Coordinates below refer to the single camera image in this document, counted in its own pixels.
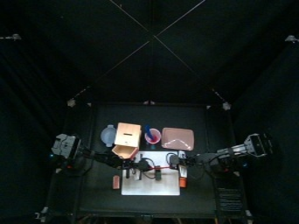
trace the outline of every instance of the orange box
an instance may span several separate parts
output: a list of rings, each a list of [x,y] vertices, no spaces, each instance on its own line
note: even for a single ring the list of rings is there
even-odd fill
[[[134,158],[139,151],[142,126],[121,122],[117,127],[117,141],[113,151],[123,158]]]

